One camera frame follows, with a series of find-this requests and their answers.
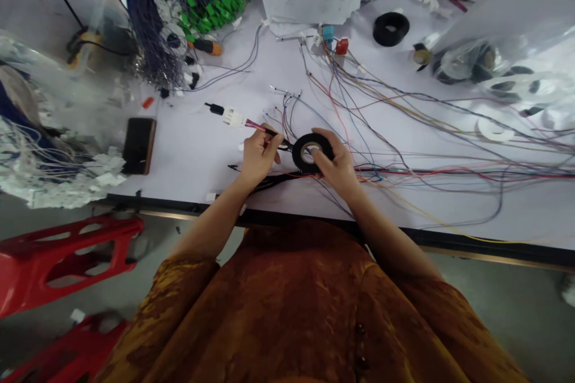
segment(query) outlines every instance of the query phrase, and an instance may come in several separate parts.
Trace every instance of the red stool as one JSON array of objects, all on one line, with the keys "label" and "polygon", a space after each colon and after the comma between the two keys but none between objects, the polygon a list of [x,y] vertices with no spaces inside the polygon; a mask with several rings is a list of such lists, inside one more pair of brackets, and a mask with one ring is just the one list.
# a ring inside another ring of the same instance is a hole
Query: red stool
[{"label": "red stool", "polygon": [[86,317],[64,336],[25,363],[2,383],[21,381],[46,383],[89,383],[93,381],[124,329],[126,321],[108,333],[101,333],[105,314]]},{"label": "red stool", "polygon": [[[81,233],[90,225],[98,230]],[[128,259],[130,240],[144,230],[137,217],[117,220],[109,215],[87,218],[77,223],[52,227],[16,236],[0,242],[0,318],[31,309],[79,291],[103,279],[133,270],[134,259]],[[64,239],[50,239],[52,236]],[[113,241],[112,255],[76,251]],[[97,275],[86,271],[101,263],[109,268]],[[66,277],[75,284],[56,288],[55,280]]]}]

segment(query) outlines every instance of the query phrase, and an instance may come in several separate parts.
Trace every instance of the smartphone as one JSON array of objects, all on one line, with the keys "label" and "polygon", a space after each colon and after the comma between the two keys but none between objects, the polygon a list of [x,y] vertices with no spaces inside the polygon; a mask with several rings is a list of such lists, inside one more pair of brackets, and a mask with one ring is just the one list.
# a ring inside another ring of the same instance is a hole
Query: smartphone
[{"label": "smartphone", "polygon": [[156,120],[153,118],[130,118],[122,158],[126,161],[122,169],[127,175],[147,175],[150,173]]}]

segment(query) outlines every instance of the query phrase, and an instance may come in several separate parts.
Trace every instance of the red connector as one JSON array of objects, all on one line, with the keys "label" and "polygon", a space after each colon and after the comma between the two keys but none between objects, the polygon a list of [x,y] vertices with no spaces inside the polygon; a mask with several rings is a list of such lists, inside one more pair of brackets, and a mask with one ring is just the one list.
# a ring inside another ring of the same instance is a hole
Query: red connector
[{"label": "red connector", "polygon": [[335,55],[345,55],[347,54],[347,47],[349,46],[349,41],[347,39],[342,39],[337,41],[335,45]]}]

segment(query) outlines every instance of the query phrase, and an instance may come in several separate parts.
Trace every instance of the electrical tape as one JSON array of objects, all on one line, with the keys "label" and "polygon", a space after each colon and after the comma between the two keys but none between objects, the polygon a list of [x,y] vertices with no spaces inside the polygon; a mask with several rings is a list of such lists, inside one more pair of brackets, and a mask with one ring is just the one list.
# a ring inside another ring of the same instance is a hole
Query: electrical tape
[{"label": "electrical tape", "polygon": [[322,152],[329,160],[334,159],[334,150],[331,147],[328,139],[318,133],[308,133],[298,139],[293,145],[292,158],[295,165],[300,171],[306,174],[319,174],[321,170],[315,163],[308,163],[304,160],[304,151],[308,147],[316,146],[321,148]]},{"label": "electrical tape", "polygon": [[373,38],[382,46],[399,44],[409,31],[409,21],[397,12],[388,12],[376,19],[373,25]]}]

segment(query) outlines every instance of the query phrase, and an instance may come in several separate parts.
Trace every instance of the screwdriver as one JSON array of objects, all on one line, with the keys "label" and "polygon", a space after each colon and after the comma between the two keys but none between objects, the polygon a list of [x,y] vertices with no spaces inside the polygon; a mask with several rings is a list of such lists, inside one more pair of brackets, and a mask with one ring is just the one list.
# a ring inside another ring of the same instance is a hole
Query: screwdriver
[{"label": "screwdriver", "polygon": [[197,49],[213,56],[220,56],[223,52],[219,43],[206,39],[196,39],[195,42],[188,41],[187,44],[191,49]]}]

